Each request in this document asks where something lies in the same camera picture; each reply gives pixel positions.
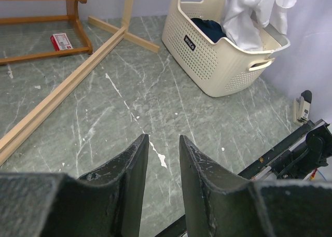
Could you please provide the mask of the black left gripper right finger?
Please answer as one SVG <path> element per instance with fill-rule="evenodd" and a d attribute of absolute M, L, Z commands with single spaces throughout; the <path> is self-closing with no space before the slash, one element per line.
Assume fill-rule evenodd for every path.
<path fill-rule="evenodd" d="M 248 180 L 179 138 L 189 236 L 331 236 L 331 183 Z"/>

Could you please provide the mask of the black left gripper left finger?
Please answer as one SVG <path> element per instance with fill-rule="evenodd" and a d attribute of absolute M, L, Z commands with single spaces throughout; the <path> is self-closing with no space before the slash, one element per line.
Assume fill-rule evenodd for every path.
<path fill-rule="evenodd" d="M 2 173 L 1 236 L 138 236 L 149 137 L 75 179 Z"/>

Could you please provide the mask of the navy blue t shirt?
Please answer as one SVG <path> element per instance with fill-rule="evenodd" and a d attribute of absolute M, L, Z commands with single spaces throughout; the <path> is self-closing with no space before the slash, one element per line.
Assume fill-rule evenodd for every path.
<path fill-rule="evenodd" d="M 203 20 L 201 18 L 191 18 L 191 21 L 195 25 L 196 33 L 209 39 L 214 44 L 219 42 L 222 38 L 228 38 L 223 32 L 221 25 L 216 21 Z"/>

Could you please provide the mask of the white t shirt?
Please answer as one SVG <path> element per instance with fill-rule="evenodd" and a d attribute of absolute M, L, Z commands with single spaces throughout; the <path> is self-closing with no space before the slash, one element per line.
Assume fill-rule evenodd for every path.
<path fill-rule="evenodd" d="M 271 24 L 280 34 L 288 29 L 287 11 L 297 0 L 225 0 L 222 29 L 226 36 L 245 51 L 262 51 L 263 43 L 259 29 L 254 25 L 252 15 L 260 28 Z"/>

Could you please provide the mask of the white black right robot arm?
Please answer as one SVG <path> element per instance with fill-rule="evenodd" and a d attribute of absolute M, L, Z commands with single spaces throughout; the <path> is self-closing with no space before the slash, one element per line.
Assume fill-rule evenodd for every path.
<path fill-rule="evenodd" d="M 328 166 L 331 157 L 331 132 L 327 125 L 310 131 L 304 142 L 286 151 L 273 165 L 278 179 L 304 179 L 317 168 Z"/>

